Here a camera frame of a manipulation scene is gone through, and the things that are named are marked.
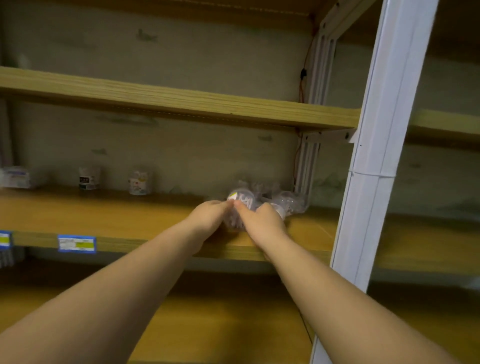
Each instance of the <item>blue price tag holder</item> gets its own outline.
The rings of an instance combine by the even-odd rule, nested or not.
[[[0,250],[8,250],[13,245],[12,232],[0,230]]]
[[[96,237],[82,235],[59,235],[59,252],[62,253],[96,253]]]

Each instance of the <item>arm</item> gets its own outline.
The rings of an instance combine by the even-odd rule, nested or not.
[[[440,346],[295,244],[271,205],[252,212],[236,201],[235,208],[334,364],[457,363]]]
[[[2,363],[126,363],[186,261],[231,202],[188,218],[47,302],[0,335]]]

